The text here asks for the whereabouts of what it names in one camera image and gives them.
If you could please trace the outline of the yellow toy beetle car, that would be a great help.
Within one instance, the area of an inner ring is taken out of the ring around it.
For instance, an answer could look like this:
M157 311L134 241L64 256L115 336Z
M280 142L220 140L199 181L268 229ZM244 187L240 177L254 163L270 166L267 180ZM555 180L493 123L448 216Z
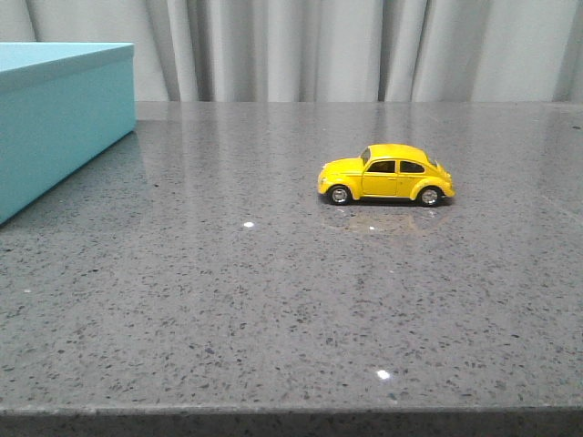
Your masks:
M451 174L424 150L404 144L374 144L358 157L324 164L317 190L334 205L396 198L435 207L455 196Z

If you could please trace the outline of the blue cardboard box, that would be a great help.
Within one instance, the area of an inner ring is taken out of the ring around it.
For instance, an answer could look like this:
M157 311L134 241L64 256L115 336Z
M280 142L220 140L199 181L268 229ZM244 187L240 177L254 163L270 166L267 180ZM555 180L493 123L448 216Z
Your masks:
M130 43L1 45L1 220L136 125Z

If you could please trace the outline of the grey pleated curtain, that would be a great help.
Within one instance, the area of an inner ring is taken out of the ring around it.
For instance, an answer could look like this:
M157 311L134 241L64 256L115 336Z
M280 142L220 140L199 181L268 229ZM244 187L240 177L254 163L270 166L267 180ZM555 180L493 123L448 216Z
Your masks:
M5 42L130 42L140 101L582 99L579 1L4 1Z

